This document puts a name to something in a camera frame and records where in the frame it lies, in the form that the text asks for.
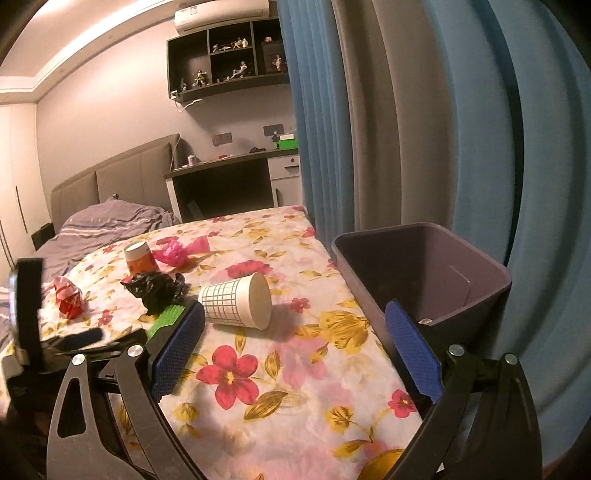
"gray trash can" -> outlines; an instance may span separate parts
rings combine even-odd
[[[511,285],[500,263],[435,223],[346,233],[333,242],[338,269],[390,356],[384,323],[393,299],[444,340],[469,345]]]

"blue textured pad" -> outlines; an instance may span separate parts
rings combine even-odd
[[[204,327],[203,305],[195,302],[152,364],[150,394],[156,402],[174,390],[184,366],[187,365],[191,353],[195,350]]]
[[[443,394],[441,363],[396,300],[386,305],[385,321],[394,346],[417,389],[435,403]]]

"black plastic bag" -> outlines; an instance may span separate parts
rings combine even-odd
[[[182,274],[174,280],[162,272],[137,273],[121,284],[148,309],[146,315],[160,315],[171,304],[182,305],[189,285]]]

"red crumpled wrapper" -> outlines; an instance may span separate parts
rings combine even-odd
[[[210,251],[206,236],[197,237],[186,247],[178,241],[177,236],[161,238],[156,245],[164,245],[162,250],[153,250],[154,258],[171,267],[182,267],[189,261],[189,255],[204,254]]]
[[[53,280],[53,288],[56,289],[56,303],[61,316],[73,320],[84,311],[82,291],[66,277],[56,277]]]

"floral tablecloth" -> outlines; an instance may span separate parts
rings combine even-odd
[[[303,208],[187,223],[139,238],[158,249],[167,236],[184,244],[201,237],[205,246],[181,269],[190,293],[257,271],[273,299],[266,331],[208,324],[176,391],[160,402],[199,468],[212,480],[383,478],[420,416]],[[61,319],[54,295],[47,296],[43,338],[100,326],[107,342],[151,326],[155,319],[119,283],[129,242],[88,255],[68,275],[87,301],[81,318]],[[113,402],[134,461],[149,468],[120,399]]]

